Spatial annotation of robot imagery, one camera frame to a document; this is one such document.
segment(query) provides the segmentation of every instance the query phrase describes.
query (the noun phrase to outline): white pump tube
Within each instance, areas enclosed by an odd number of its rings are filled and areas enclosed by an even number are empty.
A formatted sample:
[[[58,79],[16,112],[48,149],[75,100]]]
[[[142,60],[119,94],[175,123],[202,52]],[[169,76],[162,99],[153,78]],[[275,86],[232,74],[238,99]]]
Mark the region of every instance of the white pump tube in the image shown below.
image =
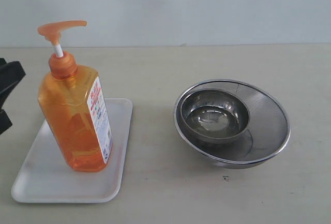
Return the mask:
[[[54,50],[55,50],[56,57],[63,57],[63,51],[62,51],[61,45],[56,44],[53,47],[54,47]]]

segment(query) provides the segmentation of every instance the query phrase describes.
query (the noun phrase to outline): water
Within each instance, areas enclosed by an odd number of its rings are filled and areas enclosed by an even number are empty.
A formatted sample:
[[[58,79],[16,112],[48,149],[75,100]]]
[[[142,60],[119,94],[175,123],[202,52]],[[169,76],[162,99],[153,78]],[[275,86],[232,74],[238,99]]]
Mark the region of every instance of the water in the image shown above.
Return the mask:
[[[236,117],[218,107],[195,109],[189,114],[187,124],[201,135],[211,138],[227,138],[239,133]]]

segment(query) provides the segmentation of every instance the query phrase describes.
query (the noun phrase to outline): pump nozzle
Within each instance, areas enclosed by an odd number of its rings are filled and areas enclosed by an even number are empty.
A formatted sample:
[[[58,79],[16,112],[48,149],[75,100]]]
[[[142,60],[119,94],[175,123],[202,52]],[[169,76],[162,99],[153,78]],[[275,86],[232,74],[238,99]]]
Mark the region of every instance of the pump nozzle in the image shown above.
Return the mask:
[[[45,36],[45,39],[50,41],[55,49],[57,57],[63,57],[63,51],[59,40],[61,38],[61,31],[75,26],[86,26],[86,21],[61,21],[48,23],[38,27],[38,33]]]

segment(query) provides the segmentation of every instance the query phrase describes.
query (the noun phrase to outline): black object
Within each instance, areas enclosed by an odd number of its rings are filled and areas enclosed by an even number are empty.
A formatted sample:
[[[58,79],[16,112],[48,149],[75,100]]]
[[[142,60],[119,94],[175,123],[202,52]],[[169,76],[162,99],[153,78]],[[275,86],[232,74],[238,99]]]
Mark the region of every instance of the black object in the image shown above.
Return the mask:
[[[0,135],[12,126],[12,122],[2,106],[24,76],[25,71],[20,62],[7,63],[4,58],[0,57]]]

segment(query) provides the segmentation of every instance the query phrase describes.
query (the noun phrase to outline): product label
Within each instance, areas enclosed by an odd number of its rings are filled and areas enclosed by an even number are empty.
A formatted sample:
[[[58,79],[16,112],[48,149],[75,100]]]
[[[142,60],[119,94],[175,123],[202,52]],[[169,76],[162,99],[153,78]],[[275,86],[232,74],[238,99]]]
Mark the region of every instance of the product label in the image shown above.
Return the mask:
[[[99,77],[94,81],[88,95],[87,106],[97,134],[103,161],[107,163],[113,139]]]

